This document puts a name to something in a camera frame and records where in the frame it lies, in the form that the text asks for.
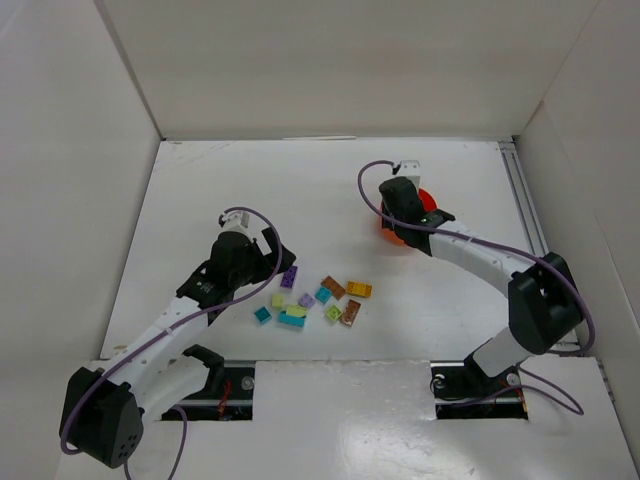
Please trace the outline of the dark purple lego brick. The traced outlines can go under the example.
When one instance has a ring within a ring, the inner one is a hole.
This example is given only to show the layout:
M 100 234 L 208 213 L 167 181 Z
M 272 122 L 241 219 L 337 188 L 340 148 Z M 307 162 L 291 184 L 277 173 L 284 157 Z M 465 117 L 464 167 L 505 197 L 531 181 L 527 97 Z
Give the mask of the dark purple lego brick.
M 284 289 L 292 289 L 297 278 L 298 267 L 293 265 L 287 269 L 282 276 L 280 287 Z

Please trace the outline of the light purple lego brick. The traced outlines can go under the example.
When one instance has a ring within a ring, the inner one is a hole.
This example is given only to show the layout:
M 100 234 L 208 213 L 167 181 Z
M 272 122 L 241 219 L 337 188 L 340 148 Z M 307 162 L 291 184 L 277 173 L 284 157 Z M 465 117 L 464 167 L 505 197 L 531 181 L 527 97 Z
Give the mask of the light purple lego brick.
M 312 308 L 316 303 L 316 299 L 308 293 L 304 293 L 298 300 L 298 305 L 304 308 Z

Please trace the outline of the brown lego brick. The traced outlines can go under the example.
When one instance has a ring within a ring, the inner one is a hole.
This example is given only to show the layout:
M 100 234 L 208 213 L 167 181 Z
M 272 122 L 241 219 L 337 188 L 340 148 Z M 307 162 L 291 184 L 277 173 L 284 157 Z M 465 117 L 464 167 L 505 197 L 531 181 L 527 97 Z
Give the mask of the brown lego brick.
M 351 328 L 359 313 L 361 304 L 355 300 L 349 300 L 340 317 L 340 323 Z
M 325 277 L 321 286 L 328 289 L 336 300 L 341 300 L 346 294 L 346 289 L 331 276 Z

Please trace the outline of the yellow orange long lego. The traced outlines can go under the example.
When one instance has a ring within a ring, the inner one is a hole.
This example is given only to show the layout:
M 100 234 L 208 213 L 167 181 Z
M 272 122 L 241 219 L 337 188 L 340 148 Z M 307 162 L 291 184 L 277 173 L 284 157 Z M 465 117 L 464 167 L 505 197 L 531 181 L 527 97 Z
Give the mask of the yellow orange long lego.
M 346 286 L 346 293 L 351 296 L 360 298 L 370 298 L 372 295 L 373 286 L 368 283 L 348 281 Z

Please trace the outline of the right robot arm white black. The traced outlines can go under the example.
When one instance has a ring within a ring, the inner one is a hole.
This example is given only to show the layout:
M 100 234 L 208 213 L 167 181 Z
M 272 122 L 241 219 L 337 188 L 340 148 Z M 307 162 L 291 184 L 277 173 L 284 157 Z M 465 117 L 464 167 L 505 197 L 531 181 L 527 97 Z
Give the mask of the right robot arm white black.
M 426 210 L 406 177 L 384 181 L 379 192 L 385 228 L 406 245 L 481 279 L 507 300 L 507 326 L 472 351 L 459 370 L 473 395 L 516 364 L 547 353 L 583 321 L 575 283 L 561 256 L 540 258 L 498 246 L 452 214 Z

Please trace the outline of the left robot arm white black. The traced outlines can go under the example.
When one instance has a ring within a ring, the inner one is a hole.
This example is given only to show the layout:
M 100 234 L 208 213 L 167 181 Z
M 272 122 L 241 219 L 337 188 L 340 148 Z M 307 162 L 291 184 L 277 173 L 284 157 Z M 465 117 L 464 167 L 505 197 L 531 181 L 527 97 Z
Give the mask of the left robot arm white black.
M 116 469 L 138 448 L 149 423 L 182 398 L 217 387 L 224 360 L 196 338 L 239 303 L 239 289 L 262 289 L 296 261 L 274 228 L 262 235 L 269 253 L 241 227 L 221 232 L 209 258 L 140 337 L 103 366 L 71 376 L 59 429 L 65 454 L 84 453 Z

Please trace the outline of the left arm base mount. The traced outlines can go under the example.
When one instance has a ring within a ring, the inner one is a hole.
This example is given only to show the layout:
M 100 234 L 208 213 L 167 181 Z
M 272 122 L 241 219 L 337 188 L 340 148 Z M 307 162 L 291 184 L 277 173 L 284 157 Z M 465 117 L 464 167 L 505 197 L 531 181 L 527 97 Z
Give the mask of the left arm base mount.
M 178 406 L 189 421 L 251 421 L 255 388 L 255 361 L 225 360 L 200 345 L 183 352 L 208 370 L 204 386 Z

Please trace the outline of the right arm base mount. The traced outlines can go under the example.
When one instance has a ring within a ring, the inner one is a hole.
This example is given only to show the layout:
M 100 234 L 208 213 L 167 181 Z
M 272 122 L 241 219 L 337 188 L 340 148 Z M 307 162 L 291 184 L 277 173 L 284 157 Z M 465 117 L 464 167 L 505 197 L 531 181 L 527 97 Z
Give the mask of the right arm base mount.
M 430 371 L 438 420 L 528 419 L 516 365 L 487 376 L 468 356 L 433 361 Z

